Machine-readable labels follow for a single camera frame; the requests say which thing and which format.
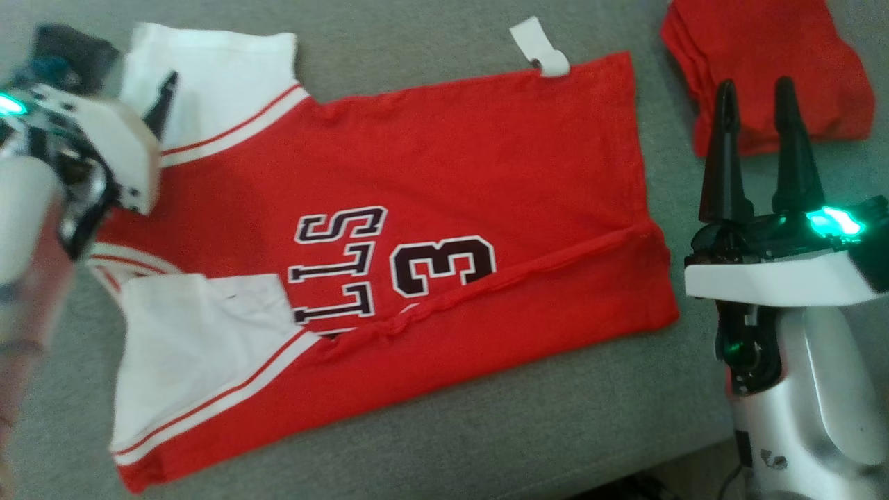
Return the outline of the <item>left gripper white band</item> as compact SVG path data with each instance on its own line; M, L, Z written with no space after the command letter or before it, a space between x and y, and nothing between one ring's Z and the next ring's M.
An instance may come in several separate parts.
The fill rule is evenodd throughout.
M153 211L179 79L166 76L143 118L45 83L14 90L14 260L30 260L42 232L78 260L112 208Z

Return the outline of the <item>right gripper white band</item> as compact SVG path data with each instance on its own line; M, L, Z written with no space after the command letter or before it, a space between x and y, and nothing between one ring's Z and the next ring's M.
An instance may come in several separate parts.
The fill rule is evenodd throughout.
M822 207L793 80L782 76L775 85L780 151L771 215L754 218L745 196L740 123L736 84L725 79L715 92L699 200L699 221L709 225L686 257L686 294L765 306L845 306L885 297L887 208Z

